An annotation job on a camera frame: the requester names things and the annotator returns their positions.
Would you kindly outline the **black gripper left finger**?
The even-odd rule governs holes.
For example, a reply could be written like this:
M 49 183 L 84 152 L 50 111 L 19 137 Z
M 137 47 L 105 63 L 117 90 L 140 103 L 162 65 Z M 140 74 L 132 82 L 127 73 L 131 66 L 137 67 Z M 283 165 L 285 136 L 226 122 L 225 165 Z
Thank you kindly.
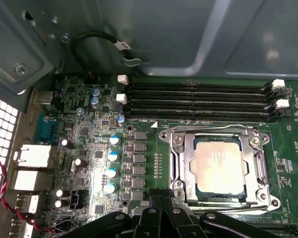
M 149 191 L 150 207 L 140 215 L 116 211 L 69 232 L 71 238 L 158 238 L 162 217 L 162 190 Z

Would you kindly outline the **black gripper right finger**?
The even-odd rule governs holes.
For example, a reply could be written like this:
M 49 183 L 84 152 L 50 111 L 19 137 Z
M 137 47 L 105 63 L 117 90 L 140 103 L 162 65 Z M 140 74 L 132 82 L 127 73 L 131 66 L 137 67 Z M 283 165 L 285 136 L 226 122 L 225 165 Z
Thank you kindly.
M 170 189 L 161 191 L 163 211 L 180 238 L 272 238 L 273 234 L 216 211 L 202 213 L 199 218 L 176 207 Z

